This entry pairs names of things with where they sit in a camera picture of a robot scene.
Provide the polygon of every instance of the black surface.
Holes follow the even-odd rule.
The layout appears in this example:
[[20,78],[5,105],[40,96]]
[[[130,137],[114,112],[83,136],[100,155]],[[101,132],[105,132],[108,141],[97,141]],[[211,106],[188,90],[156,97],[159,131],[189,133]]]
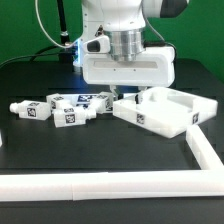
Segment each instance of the black surface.
[[[0,172],[67,173],[133,170],[199,169],[185,133],[166,139],[112,115],[99,115],[84,126],[55,128],[53,118],[18,118],[9,105],[45,101],[53,93],[99,93],[106,86],[88,86],[70,65],[19,62],[0,70]],[[224,159],[224,85],[199,62],[178,60],[181,91],[218,100],[216,118],[200,125]],[[136,88],[122,87],[134,92]],[[224,197],[92,200],[80,202],[0,203],[1,223],[223,223]]]

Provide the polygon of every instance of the green background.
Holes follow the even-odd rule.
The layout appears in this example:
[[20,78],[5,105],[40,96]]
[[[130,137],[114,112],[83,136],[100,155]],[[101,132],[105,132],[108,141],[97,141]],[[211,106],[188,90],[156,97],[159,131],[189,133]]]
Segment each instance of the green background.
[[[68,30],[74,40],[82,33],[81,0],[64,0],[64,5]],[[56,0],[40,0],[40,11],[45,28],[60,42]],[[191,0],[179,17],[151,22],[167,41],[176,45],[179,58],[199,60],[224,81],[223,0]],[[51,45],[37,23],[34,0],[0,0],[0,33],[0,63]],[[155,39],[149,31],[146,37]]]

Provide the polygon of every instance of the white foam block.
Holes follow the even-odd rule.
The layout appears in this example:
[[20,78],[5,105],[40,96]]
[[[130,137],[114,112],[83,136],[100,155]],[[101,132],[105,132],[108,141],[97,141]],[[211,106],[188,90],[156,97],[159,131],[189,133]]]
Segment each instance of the white foam block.
[[224,196],[221,170],[0,175],[0,201]]
[[188,127],[186,141],[190,146],[201,169],[224,169],[223,163],[217,156],[216,152],[198,125],[192,125]]

